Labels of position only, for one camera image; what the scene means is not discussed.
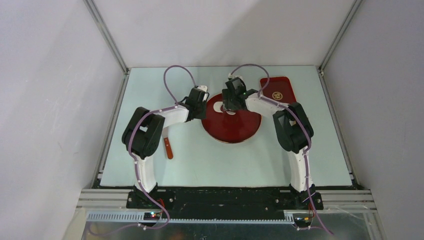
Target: black mounting bracket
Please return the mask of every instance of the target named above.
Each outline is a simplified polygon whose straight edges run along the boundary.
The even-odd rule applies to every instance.
[[[141,127],[147,127],[146,131],[135,129],[140,119],[148,112],[149,110],[146,108],[138,107],[122,134],[122,143],[128,149],[131,134],[133,134],[134,130],[136,131],[132,141],[131,152],[140,156],[141,159],[151,156],[158,149],[165,122],[163,116],[151,114],[141,123]]]
[[[321,195],[313,189],[317,210],[324,209]],[[284,210],[307,210],[309,200],[301,202],[302,193],[287,187],[158,187],[149,195],[163,200],[165,209],[175,219],[201,220],[280,220]],[[143,192],[133,187],[128,193],[128,209],[158,209]]]
[[[225,111],[247,110],[246,99],[258,92],[254,89],[247,90],[245,82],[239,77],[230,79],[225,85],[227,88],[222,90],[222,106]]]
[[[181,106],[188,110],[188,117],[185,122],[206,118],[206,103],[208,100],[207,98],[204,100],[206,95],[209,96],[209,93],[193,87],[190,94],[179,102]]]
[[[314,130],[312,129],[311,123],[302,105],[298,102],[293,102],[288,105],[288,108],[299,118],[307,134],[312,138],[314,136]],[[308,145],[304,132],[295,121],[295,118],[287,110],[275,112],[272,118],[274,119],[278,142],[284,150],[298,154],[300,149]]]

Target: gray wall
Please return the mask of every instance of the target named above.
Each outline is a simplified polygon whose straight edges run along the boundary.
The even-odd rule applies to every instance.
[[[364,1],[324,74],[388,239],[423,239],[424,1]]]
[[[129,67],[319,65],[354,0],[96,0]]]
[[[82,0],[0,0],[0,239],[62,238],[122,72]]]

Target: purple cable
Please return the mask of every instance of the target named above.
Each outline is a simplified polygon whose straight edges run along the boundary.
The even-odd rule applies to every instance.
[[[87,227],[87,230],[88,230],[88,232],[89,232],[91,235],[93,235],[93,236],[95,236],[95,237],[106,237],[106,236],[109,236],[109,235],[115,234],[115,233],[117,233],[117,232],[119,232],[119,231],[121,231],[121,230],[124,230],[124,229],[126,229],[126,228],[136,227],[136,226],[138,226],[138,225],[139,225],[138,223],[131,223],[131,224],[127,224],[127,225],[121,226],[120,228],[115,229],[115,230],[110,231],[110,232],[107,232],[107,233],[94,233],[94,232],[92,231],[92,223],[90,223],[90,225]]]
[[[311,196],[311,190],[309,190],[309,163],[308,163],[308,157],[306,155],[306,150],[304,151],[304,155],[303,158],[305,159],[305,170],[306,170],[306,191],[307,191],[307,195],[308,195],[308,199],[310,202],[310,205],[312,206],[313,211],[315,212],[315,216],[318,219],[319,223],[321,224],[322,228],[330,235],[334,235],[334,233],[330,230],[327,229],[327,227],[324,225],[323,221],[320,218],[320,215],[318,215],[317,209],[315,208],[315,204],[314,201],[312,201],[312,196]]]
[[[142,122],[151,114],[155,114],[155,113],[160,113],[160,112],[166,112],[172,109],[177,108],[177,106],[170,106],[170,107],[166,107],[164,109],[159,109],[159,110],[154,110],[154,111],[149,111],[148,113],[146,113],[146,115],[144,115],[143,117],[141,117],[141,119],[137,122],[137,124],[135,125],[134,129],[137,130],[140,128],[140,125],[142,124]],[[163,212],[166,214],[166,222],[164,225],[161,226],[143,226],[146,229],[161,229],[163,227],[165,227],[169,222],[170,222],[170,214],[169,212],[157,201],[155,201],[144,189],[143,185],[142,185],[142,180],[140,179],[139,176],[139,171],[137,169],[137,157],[131,152],[132,146],[133,146],[133,140],[134,140],[134,136],[136,135],[137,131],[132,131],[131,133],[131,137],[129,138],[129,143],[128,143],[128,153],[129,155],[134,159],[134,169],[135,169],[135,177],[137,178],[137,183],[140,186],[141,191],[143,192],[143,194],[150,200],[152,201],[155,205],[157,205],[160,209],[163,210]]]
[[[262,91],[268,86],[268,83],[270,83],[270,74],[268,73],[268,71],[261,65],[258,64],[254,64],[254,63],[246,63],[246,64],[242,64],[238,67],[236,67],[232,72],[231,75],[233,75],[237,70],[239,70],[242,67],[247,67],[247,66],[252,66],[252,67],[258,67],[260,69],[262,69],[265,73],[266,73],[266,83],[265,85],[263,85],[263,87],[261,89],[259,89],[259,91],[257,92],[257,96],[258,98],[261,97],[261,93]]]
[[[181,65],[172,65],[169,66],[165,72],[163,73],[163,83],[165,84],[165,88],[168,91],[168,93],[171,95],[172,99],[175,101],[175,105],[178,105],[178,100],[175,98],[175,96],[172,94],[171,90],[169,89],[168,85],[167,85],[167,72],[172,69],[172,68],[182,68],[184,70],[187,71],[188,74],[190,74],[191,80],[193,81],[194,86],[196,86],[196,82],[195,82],[195,78],[193,77],[192,73],[185,67],[181,66]]]
[[[330,230],[328,230],[326,228],[326,226],[324,225],[324,223],[321,220],[320,216],[318,215],[317,209],[315,208],[315,205],[314,205],[314,201],[312,201],[311,191],[309,190],[309,161],[308,161],[308,157],[307,157],[306,153],[307,153],[307,151],[309,151],[311,149],[311,144],[312,143],[311,143],[311,138],[309,137],[308,132],[305,129],[305,126],[302,124],[302,122],[299,120],[298,116],[296,116],[296,114],[290,108],[288,108],[288,107],[286,107],[284,105],[281,105],[280,102],[278,102],[278,101],[274,101],[274,100],[272,100],[272,99],[270,99],[268,97],[265,97],[265,96],[261,96],[260,95],[261,91],[268,85],[268,82],[270,80],[270,75],[268,74],[268,71],[265,68],[263,68],[262,66],[256,65],[256,64],[243,64],[243,65],[237,67],[236,69],[234,69],[234,71],[232,71],[231,74],[233,74],[237,69],[239,69],[239,68],[241,68],[243,66],[256,66],[256,67],[259,67],[259,68],[261,68],[262,70],[264,70],[266,72],[266,76],[268,77],[268,81],[259,90],[258,97],[260,99],[268,102],[268,103],[274,104],[277,107],[282,107],[283,109],[287,110],[287,112],[289,112],[293,116],[293,118],[296,120],[296,122],[299,124],[300,128],[302,129],[302,132],[305,135],[306,141],[307,141],[307,148],[303,151],[303,157],[304,157],[304,160],[305,160],[305,170],[306,170],[305,178],[306,178],[306,190],[307,190],[307,195],[308,195],[307,199],[309,199],[310,204],[312,205],[312,209],[313,209],[313,211],[315,213],[315,216],[318,218],[318,221],[321,224],[322,229],[324,229],[328,234],[334,235],[334,233],[332,231],[330,231]]]
[[[295,229],[298,229],[298,228],[299,228],[299,230],[321,229],[321,230],[324,230],[324,231],[325,231],[325,229],[324,229],[324,228],[322,228],[322,227],[320,227],[320,226],[298,227],[296,224],[294,224],[294,225],[292,225],[292,226],[293,226],[293,228],[295,228]]]

